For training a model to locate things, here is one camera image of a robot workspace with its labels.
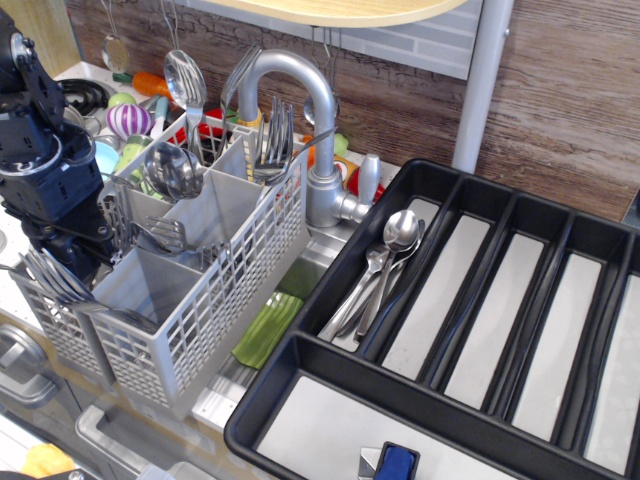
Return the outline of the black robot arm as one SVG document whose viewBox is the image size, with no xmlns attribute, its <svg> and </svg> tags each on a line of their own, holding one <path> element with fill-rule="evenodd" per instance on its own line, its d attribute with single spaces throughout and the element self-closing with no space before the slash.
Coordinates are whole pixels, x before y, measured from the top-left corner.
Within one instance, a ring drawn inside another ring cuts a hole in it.
<svg viewBox="0 0 640 480">
<path fill-rule="evenodd" d="M 76 277 L 93 280 L 114 252 L 113 229 L 98 205 L 104 188 L 95 142 L 67 121 L 60 83 L 34 43 L 1 14 L 1 198 L 38 251 Z"/>
</svg>

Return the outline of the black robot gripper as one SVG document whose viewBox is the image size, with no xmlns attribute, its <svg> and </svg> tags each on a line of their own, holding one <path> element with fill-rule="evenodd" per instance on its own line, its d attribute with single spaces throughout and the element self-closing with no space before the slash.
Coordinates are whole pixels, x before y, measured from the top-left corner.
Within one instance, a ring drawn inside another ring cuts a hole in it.
<svg viewBox="0 0 640 480">
<path fill-rule="evenodd" d="M 104 183 L 92 135 L 66 124 L 53 137 L 53 155 L 1 164 L 1 197 L 32 243 L 44 248 L 85 284 L 114 266 L 113 230 L 98 197 Z"/>
</svg>

